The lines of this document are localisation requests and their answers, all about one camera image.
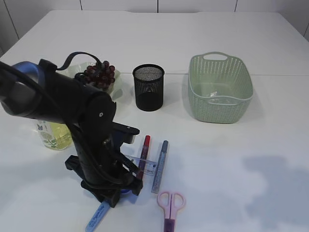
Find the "marker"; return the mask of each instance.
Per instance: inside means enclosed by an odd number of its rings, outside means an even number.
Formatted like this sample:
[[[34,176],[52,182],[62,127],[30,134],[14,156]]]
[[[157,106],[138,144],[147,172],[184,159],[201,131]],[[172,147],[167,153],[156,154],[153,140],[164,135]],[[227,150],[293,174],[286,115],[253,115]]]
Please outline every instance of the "marker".
[[[143,149],[141,151],[141,155],[140,155],[140,158],[143,160],[146,160],[147,159],[147,156],[148,156],[148,150],[149,150],[149,143],[150,143],[150,136],[149,135],[146,135],[145,137],[145,141],[144,141],[144,145],[143,145]],[[143,179],[143,175],[144,175],[144,170],[145,170],[145,165],[146,165],[146,162],[145,161],[140,161],[139,163],[139,169],[140,169],[140,172],[137,174],[137,179],[140,179],[142,180]]]
[[[102,221],[103,217],[106,215],[106,213],[110,208],[111,208],[110,205],[106,201],[103,201],[96,210],[95,214],[92,216],[90,222],[86,226],[85,231],[93,232],[99,225],[99,223]]]
[[[151,189],[152,193],[158,193],[160,190],[160,184],[161,184],[161,180],[162,180],[162,174],[163,174],[163,169],[164,169],[164,164],[165,164],[165,158],[166,158],[166,153],[168,150],[168,146],[169,146],[169,142],[167,140],[164,140],[163,145],[162,145],[162,149],[160,152],[160,157],[158,160],[158,167],[155,171],[155,176],[154,176],[154,183],[153,183],[153,187]]]

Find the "grape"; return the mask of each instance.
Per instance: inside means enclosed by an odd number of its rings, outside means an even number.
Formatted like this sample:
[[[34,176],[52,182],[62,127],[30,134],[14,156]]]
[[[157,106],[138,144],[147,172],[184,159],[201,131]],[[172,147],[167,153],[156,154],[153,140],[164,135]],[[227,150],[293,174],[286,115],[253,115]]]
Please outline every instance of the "grape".
[[[102,90],[107,90],[110,84],[115,82],[115,66],[109,65],[110,63],[108,61],[104,61],[99,72],[97,72],[98,63],[96,63],[94,66],[87,66],[81,81],[84,81]]]
[[[104,64],[104,67],[107,69],[108,68],[108,66],[110,65],[110,63],[107,61],[107,60],[105,60],[104,62],[103,62],[103,64]]]
[[[111,65],[110,66],[110,70],[111,70],[111,72],[114,72],[115,71],[115,66]]]

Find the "pink scissors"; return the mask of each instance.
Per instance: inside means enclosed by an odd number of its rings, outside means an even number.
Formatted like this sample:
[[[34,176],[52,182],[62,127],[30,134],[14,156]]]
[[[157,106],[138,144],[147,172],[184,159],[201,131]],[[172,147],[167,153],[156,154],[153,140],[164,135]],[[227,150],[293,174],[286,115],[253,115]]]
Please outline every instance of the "pink scissors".
[[[163,194],[167,194],[169,196],[167,205],[163,203]],[[179,196],[183,201],[180,206],[176,206],[175,204],[176,196]],[[185,206],[184,196],[178,192],[171,193],[169,191],[164,191],[158,194],[156,201],[158,202],[158,205],[164,210],[164,232],[174,232],[177,211],[184,208]]]

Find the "black mesh pen holder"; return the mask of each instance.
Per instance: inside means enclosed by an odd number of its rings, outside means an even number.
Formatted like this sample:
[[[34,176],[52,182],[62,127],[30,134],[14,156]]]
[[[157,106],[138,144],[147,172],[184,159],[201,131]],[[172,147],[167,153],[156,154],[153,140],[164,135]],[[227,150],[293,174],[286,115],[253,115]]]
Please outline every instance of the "black mesh pen holder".
[[[136,106],[155,111],[163,105],[164,70],[155,64],[143,64],[133,70]]]

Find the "green plastic basket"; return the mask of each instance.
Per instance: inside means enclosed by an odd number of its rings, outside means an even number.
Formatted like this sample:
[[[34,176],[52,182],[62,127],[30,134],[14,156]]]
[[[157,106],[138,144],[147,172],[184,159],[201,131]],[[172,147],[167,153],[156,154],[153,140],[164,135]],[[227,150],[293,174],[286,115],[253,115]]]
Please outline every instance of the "green plastic basket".
[[[208,55],[225,59],[207,59]],[[191,58],[188,85],[194,117],[203,122],[235,123],[253,97],[251,78],[243,61],[220,52]]]

